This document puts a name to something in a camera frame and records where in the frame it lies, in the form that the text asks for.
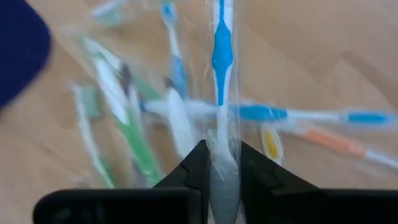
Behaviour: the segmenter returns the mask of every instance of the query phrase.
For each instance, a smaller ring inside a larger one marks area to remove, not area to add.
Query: toothbrush
[[[372,147],[366,147],[354,140],[333,134],[320,128],[300,123],[281,123],[277,126],[277,129],[321,144],[322,146],[326,146],[328,149],[342,154],[356,156],[384,164],[393,169],[398,169],[398,159],[381,153]]]
[[[228,144],[228,96],[233,66],[233,0],[213,1],[215,43],[213,73],[217,112],[217,143],[210,169],[210,201],[215,223],[235,223],[239,209],[238,163]]]
[[[261,142],[266,156],[281,166],[284,161],[284,148],[274,125],[261,125]]]
[[[143,102],[144,110],[162,113],[159,103]],[[186,100],[185,109],[195,119],[208,119],[216,114],[216,106],[204,101]],[[230,110],[239,111],[241,119],[255,122],[273,122],[287,120],[323,121],[336,124],[361,125],[380,128],[398,122],[398,116],[387,111],[346,110],[346,111],[309,111],[285,109],[260,103],[232,105]]]
[[[185,112],[181,96],[173,88],[167,93],[168,121],[179,156],[184,159],[197,145],[195,130]]]
[[[96,90],[93,87],[80,85],[73,86],[75,93],[75,104],[78,113],[78,125],[83,137],[83,142],[88,154],[91,156],[95,169],[101,174],[106,186],[110,189],[115,188],[113,177],[110,171],[110,165],[100,154],[97,144],[94,141],[93,132],[91,130],[90,118],[97,118],[100,115],[98,102],[95,99]]]
[[[124,90],[125,95],[127,96],[129,103],[130,103],[130,109],[134,118],[134,121],[137,123],[137,127],[139,128],[140,132],[142,135],[144,135],[144,128],[142,127],[141,124],[141,107],[139,104],[139,96],[138,92],[136,90],[136,85],[133,82],[133,76],[132,73],[130,72],[129,67],[124,63],[121,68],[121,72],[119,73],[120,79],[119,82],[121,84],[122,89]],[[137,165],[137,161],[135,159],[133,163],[133,170],[135,172],[135,181],[136,181],[136,187],[150,187],[150,183],[147,181],[145,178],[145,175],[142,173],[141,169]]]
[[[176,23],[178,20],[177,12],[173,3],[163,4],[160,11],[163,22],[169,30],[170,51],[172,54],[170,78],[174,83],[174,88],[181,95],[181,97],[185,99],[188,96],[187,74],[184,69],[180,47],[178,45],[176,28]]]
[[[134,120],[129,102],[121,88],[111,67],[102,57],[93,57],[92,61],[97,69],[97,82],[101,87],[107,104],[115,120],[129,143],[137,166],[148,179],[151,185],[157,184],[163,178],[158,165],[147,145],[139,121]]]
[[[262,104],[238,105],[238,110],[242,119],[258,122],[302,119],[373,127],[388,126],[397,122],[397,116],[393,113],[372,110],[305,111],[283,109]]]

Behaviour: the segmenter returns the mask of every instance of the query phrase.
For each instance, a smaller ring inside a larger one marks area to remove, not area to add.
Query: toothbrush head
[[[162,8],[160,9],[160,12],[162,14],[163,22],[167,26],[171,26],[172,24],[175,24],[177,21],[177,13],[175,11],[174,4],[172,3],[166,3],[162,5]]]

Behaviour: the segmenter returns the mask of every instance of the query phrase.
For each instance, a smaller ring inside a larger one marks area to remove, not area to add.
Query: wooden floor
[[[28,0],[52,29],[55,41],[41,76],[1,113],[3,223],[28,223],[41,196],[74,187],[90,174],[70,93],[71,82],[86,80],[90,71],[70,37],[77,30],[87,30],[85,25],[76,29],[69,24],[84,21],[88,8],[99,1]],[[244,3],[238,7],[236,33],[241,90],[246,98],[302,109],[398,108],[396,1]],[[205,14],[205,8],[199,0],[178,8],[187,65],[199,84],[211,80],[206,66],[211,55],[206,41],[211,41],[207,23],[211,14]],[[153,85],[160,86],[156,77],[167,75],[167,31],[157,12],[140,15],[122,29],[90,34],[143,73],[156,74]],[[193,89],[199,90],[199,84]],[[398,156],[396,133],[344,134]],[[256,133],[245,133],[244,138],[260,146]],[[292,137],[283,139],[286,168],[320,187],[398,188],[397,172]],[[170,170],[177,161],[172,152],[160,150],[163,140],[154,144],[165,169]]]

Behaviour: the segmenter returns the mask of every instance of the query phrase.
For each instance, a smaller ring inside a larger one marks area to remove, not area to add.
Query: green toothbrush
[[[131,154],[134,156],[138,168],[151,185],[157,184],[163,179],[164,174],[160,171],[159,165],[144,138],[140,121],[134,119],[136,114],[134,114],[129,98],[118,80],[123,63],[92,39],[84,37],[83,46],[90,53],[90,59],[97,71],[98,85],[104,93],[119,129],[130,146]],[[156,92],[149,92],[149,94],[153,98],[157,97]]]
[[[90,125],[91,119],[98,119],[103,115],[98,103],[98,93],[92,86],[80,85],[74,85],[73,91],[75,93],[78,124],[85,148],[91,156],[95,169],[101,174],[106,186],[110,189],[114,189],[114,178],[110,171],[110,166],[100,154],[98,146],[94,141]]]

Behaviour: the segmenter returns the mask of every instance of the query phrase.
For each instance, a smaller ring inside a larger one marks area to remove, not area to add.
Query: plastic packaging
[[[114,135],[113,126],[109,125],[111,118],[103,107],[99,89],[84,81],[75,82],[71,89],[75,96],[82,149],[92,164],[90,171],[73,180],[76,186],[109,189],[140,186],[124,142]]]
[[[318,187],[398,188],[392,59],[397,51],[391,39],[396,28],[374,6],[312,0],[246,4],[239,72],[241,95],[251,100],[241,110],[243,139],[260,150],[259,120],[289,121],[295,132],[278,131],[282,165]],[[262,113],[249,111],[264,104]],[[377,159],[347,153],[359,147],[372,149]]]
[[[255,10],[240,16],[245,9]],[[351,49],[347,33],[346,40],[322,26],[329,35],[311,30],[301,7],[288,9],[277,1],[116,1],[64,28],[79,43],[70,52],[92,77],[99,72],[89,59],[96,57],[97,68],[127,81],[98,83],[118,86],[104,92],[109,105],[124,99],[113,114],[142,123],[134,125],[143,133],[134,142],[156,154],[164,174],[208,140],[217,223],[234,222],[238,212],[239,139],[319,187],[398,187],[394,100],[377,89],[388,85],[365,63],[376,56],[366,44]],[[359,56],[362,48],[367,57]],[[134,106],[126,112],[123,105]]]

